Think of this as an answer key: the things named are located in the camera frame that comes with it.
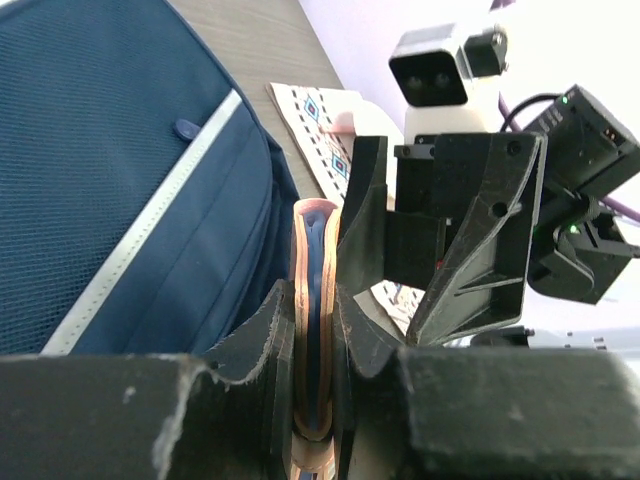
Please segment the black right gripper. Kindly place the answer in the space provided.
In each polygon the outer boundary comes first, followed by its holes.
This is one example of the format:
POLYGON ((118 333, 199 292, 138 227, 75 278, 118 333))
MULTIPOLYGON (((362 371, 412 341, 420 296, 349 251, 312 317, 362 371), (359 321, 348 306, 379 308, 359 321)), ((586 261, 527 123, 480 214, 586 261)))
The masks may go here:
POLYGON ((545 137, 446 134, 435 143, 398 146, 394 153, 395 203, 387 212, 387 138, 355 138, 338 284, 358 295, 384 274, 426 290, 407 330, 410 345, 441 345, 515 323, 540 210, 545 137), (476 152, 486 155, 483 177, 445 254, 447 219, 432 206, 436 159, 467 160, 476 152))

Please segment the navy blue student backpack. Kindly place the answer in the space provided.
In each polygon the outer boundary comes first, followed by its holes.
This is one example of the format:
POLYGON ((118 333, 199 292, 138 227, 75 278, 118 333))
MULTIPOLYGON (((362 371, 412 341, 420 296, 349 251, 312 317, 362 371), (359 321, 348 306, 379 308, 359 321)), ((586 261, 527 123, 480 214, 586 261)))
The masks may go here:
POLYGON ((166 1, 1 9, 1 350, 199 354, 288 273, 298 194, 166 1))

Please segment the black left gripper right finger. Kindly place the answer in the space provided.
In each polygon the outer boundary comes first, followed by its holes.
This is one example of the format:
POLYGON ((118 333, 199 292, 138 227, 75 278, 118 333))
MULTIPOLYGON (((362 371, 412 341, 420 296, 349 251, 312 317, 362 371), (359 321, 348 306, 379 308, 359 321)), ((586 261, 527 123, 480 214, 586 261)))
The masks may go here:
POLYGON ((344 289, 333 333, 341 479, 639 475, 639 380, 610 353, 409 347, 344 289))

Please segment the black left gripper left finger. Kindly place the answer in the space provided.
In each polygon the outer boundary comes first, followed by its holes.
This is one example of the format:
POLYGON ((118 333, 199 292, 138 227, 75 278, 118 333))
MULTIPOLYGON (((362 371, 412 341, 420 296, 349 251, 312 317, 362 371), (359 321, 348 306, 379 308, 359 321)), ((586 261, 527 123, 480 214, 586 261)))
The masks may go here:
POLYGON ((1 360, 5 479, 285 479, 293 287, 209 352, 1 360))

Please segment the tan leather wallet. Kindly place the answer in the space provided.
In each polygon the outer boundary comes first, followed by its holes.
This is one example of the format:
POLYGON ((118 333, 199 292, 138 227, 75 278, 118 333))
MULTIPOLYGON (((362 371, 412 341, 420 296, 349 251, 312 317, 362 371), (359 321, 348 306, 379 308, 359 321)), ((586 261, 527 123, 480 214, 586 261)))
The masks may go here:
POLYGON ((293 207, 290 276, 294 285, 293 479, 328 479, 331 434, 333 327, 341 208, 326 199, 293 207))

